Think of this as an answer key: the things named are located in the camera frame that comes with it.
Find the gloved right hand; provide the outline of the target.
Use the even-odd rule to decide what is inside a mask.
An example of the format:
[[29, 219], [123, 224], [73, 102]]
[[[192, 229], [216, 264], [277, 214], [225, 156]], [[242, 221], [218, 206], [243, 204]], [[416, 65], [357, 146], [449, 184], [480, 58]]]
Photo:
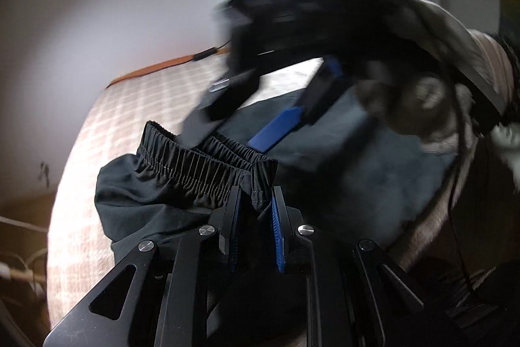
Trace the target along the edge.
[[[447, 10], [427, 0], [412, 0], [408, 32], [442, 65], [467, 66], [506, 106], [514, 97], [513, 60], [492, 35], [466, 28]], [[354, 86], [360, 105], [399, 135], [416, 136], [428, 153], [468, 149], [476, 135], [470, 111], [477, 96], [465, 83], [448, 83], [432, 72], [399, 77], [390, 71]]]

